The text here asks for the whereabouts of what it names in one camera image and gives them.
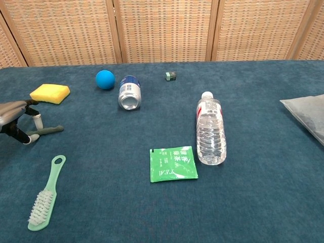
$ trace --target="green sachet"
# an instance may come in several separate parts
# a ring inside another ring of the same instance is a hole
[[[192,147],[150,149],[151,182],[197,179]]]

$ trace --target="brush bristles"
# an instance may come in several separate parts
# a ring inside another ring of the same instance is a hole
[[[53,193],[48,190],[41,191],[32,207],[28,222],[37,226],[46,221],[47,214],[51,207]]]

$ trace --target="woven screen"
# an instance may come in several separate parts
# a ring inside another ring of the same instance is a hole
[[[212,60],[285,59],[309,1],[220,0]]]
[[[324,60],[324,5],[307,35],[298,59]]]
[[[115,0],[124,62],[205,61],[212,0]]]
[[[10,31],[0,15],[0,68],[26,66]]]
[[[116,63],[105,0],[3,0],[31,65]]]

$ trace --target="blue ball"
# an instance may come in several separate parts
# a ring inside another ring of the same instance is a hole
[[[96,75],[96,82],[99,88],[110,90],[115,85],[115,76],[108,70],[101,70]]]

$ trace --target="sponge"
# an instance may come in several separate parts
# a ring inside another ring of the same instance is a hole
[[[59,105],[69,94],[70,89],[68,86],[43,84],[31,92],[30,96],[36,101],[45,101]]]

